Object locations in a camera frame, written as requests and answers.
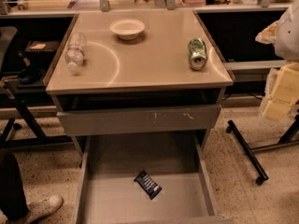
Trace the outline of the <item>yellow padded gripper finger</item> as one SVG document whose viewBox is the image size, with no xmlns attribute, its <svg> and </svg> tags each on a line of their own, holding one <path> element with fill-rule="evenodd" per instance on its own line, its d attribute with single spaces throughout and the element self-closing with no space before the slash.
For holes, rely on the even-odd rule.
<svg viewBox="0 0 299 224">
<path fill-rule="evenodd" d="M 262 114 L 271 120 L 282 119 L 299 101 L 299 63 L 271 68 L 267 76 Z"/>
</svg>

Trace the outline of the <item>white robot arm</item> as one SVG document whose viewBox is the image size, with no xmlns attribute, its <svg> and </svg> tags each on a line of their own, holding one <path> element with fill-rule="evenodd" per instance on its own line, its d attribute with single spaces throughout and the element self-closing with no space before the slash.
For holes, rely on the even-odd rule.
<svg viewBox="0 0 299 224">
<path fill-rule="evenodd" d="M 267 80 L 263 116 L 282 119 L 299 101 L 299 0 L 295 0 L 278 21 L 271 23 L 255 37 L 263 44 L 272 44 L 275 54 L 287 61 L 276 72 L 276 79 Z"/>
</svg>

